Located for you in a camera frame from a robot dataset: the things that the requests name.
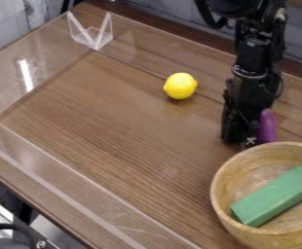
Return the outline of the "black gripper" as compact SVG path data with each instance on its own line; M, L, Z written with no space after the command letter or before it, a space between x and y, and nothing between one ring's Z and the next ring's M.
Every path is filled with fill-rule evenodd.
M271 66L261 72L231 67L226 80L222 139L226 143L257 144L261 113L274 105L283 89L281 72Z

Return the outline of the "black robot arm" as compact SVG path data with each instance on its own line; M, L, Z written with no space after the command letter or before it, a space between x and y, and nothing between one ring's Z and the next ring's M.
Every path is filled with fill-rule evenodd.
M222 139L258 144L262 114L279 98L277 62L285 52L286 0L194 0L213 29L234 26L235 62L223 93Z

